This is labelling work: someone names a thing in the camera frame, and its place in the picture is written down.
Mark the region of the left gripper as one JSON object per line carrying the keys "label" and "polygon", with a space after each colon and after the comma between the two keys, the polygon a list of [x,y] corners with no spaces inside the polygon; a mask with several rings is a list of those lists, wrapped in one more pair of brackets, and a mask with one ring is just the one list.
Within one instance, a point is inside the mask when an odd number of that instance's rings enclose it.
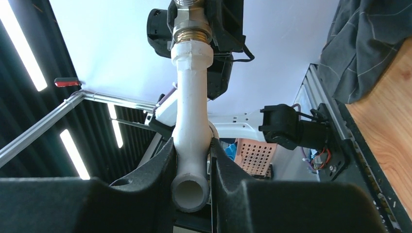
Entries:
{"label": "left gripper", "polygon": [[[173,32],[177,9],[172,0],[167,9],[167,26]],[[242,0],[205,0],[205,14],[212,30],[209,44],[216,53],[243,52],[246,36],[243,34]]]}

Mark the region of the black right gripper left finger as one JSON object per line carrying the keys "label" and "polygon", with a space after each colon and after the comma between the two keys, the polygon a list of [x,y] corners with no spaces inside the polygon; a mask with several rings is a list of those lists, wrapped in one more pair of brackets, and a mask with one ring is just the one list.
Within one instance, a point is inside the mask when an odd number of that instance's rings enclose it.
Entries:
{"label": "black right gripper left finger", "polygon": [[108,185],[99,179],[2,178],[3,233],[171,233],[176,152],[170,139]]}

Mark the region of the metal tee pipe fitting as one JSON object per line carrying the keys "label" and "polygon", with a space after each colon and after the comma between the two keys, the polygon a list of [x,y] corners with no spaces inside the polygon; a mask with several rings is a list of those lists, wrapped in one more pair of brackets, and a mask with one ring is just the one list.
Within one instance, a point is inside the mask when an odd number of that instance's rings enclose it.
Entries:
{"label": "metal tee pipe fitting", "polygon": [[174,19],[173,39],[175,43],[197,40],[209,44],[212,30],[205,14],[204,0],[176,0],[177,16]]}

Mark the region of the white plastic water faucet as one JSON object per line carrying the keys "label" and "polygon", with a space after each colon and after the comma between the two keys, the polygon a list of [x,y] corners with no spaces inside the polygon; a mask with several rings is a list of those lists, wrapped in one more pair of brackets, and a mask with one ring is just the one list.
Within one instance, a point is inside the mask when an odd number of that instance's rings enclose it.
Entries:
{"label": "white plastic water faucet", "polygon": [[207,115],[207,68],[213,50],[205,42],[179,42],[172,49],[177,70],[177,115],[172,133],[177,172],[172,199],[186,213],[202,209],[208,201],[207,155],[212,138]]}

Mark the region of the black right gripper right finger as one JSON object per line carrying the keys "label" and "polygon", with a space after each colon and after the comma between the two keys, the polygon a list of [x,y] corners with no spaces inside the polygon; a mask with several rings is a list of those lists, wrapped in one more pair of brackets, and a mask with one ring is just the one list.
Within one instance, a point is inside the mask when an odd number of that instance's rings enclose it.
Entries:
{"label": "black right gripper right finger", "polygon": [[383,233],[375,206],[358,187],[335,182],[263,181],[210,143],[214,233]]}

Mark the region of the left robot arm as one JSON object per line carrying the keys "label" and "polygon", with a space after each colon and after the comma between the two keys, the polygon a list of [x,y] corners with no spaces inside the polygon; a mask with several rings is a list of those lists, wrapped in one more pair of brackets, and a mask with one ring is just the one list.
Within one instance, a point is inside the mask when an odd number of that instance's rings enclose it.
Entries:
{"label": "left robot arm", "polygon": [[[207,69],[207,97],[215,100],[226,92],[236,60],[233,53],[254,59],[243,34],[244,3],[241,0],[173,0],[167,9],[152,9],[147,20],[147,38],[157,55],[171,57],[171,49],[184,39],[204,40],[214,52]],[[313,109],[310,115],[279,104],[241,116],[209,118],[224,138],[245,138],[277,143],[289,150],[296,147],[322,150],[331,138],[328,118]]]}

